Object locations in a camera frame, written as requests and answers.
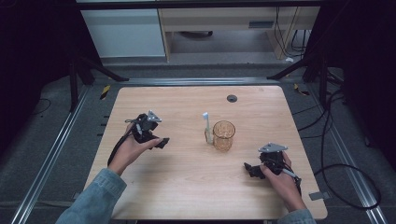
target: hand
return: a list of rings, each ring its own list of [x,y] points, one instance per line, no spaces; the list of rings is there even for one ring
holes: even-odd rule
[[[291,167],[291,160],[285,152],[283,152],[283,158],[285,163]],[[285,203],[289,212],[298,209],[306,209],[303,199],[301,198],[300,193],[294,183],[294,179],[290,175],[284,172],[280,173],[279,175],[275,175],[264,164],[260,165],[260,168],[262,169],[262,173],[271,182],[271,185],[275,189],[276,193],[283,199],[283,202]]]
[[[130,123],[126,129],[127,133],[132,128],[132,123]],[[160,144],[161,138],[152,139],[145,143],[139,144],[134,140],[134,136],[128,136],[125,141],[120,146],[113,161],[108,165],[108,169],[114,171],[118,175],[122,175],[123,171],[134,162],[144,151],[149,148],[155,147]]]

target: sleeve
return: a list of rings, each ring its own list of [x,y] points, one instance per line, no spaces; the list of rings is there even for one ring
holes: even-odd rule
[[[280,220],[278,224],[314,224],[317,223],[308,209],[296,210],[288,213]]]
[[[125,189],[125,182],[117,174],[103,169],[56,223],[107,224]]]

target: metal bracket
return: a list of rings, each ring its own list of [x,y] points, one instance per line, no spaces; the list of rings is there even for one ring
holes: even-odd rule
[[[155,115],[154,112],[152,112],[152,110],[148,111],[148,121],[162,122],[162,120],[158,118],[158,116]]]
[[[312,201],[315,201],[319,199],[323,199],[323,200],[330,199],[331,196],[329,192],[315,192],[315,193],[310,193],[309,198],[311,198]]]
[[[288,147],[281,146],[275,143],[268,143],[267,145],[259,148],[259,152],[270,153],[270,152],[278,152],[288,149]]]

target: toothbrush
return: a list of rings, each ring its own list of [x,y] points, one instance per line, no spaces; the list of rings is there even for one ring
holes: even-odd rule
[[[205,112],[203,115],[204,119],[206,119],[206,132],[207,132],[207,142],[212,142],[212,137],[210,136],[210,126],[209,126],[209,114]]]

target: table top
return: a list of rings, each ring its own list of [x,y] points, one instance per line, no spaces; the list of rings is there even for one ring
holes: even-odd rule
[[[237,97],[235,103],[227,96]],[[283,91],[278,86],[122,88],[111,112],[87,184],[106,167],[124,134],[126,119],[152,110],[163,122],[153,134],[170,137],[163,148],[143,153],[122,174],[127,188],[113,212],[115,219],[277,219],[287,214],[268,180],[252,178],[244,162],[260,164],[258,149],[269,142],[287,146],[292,169],[314,218],[327,216],[303,144]],[[230,121],[233,145],[220,152],[205,141],[210,126]]]

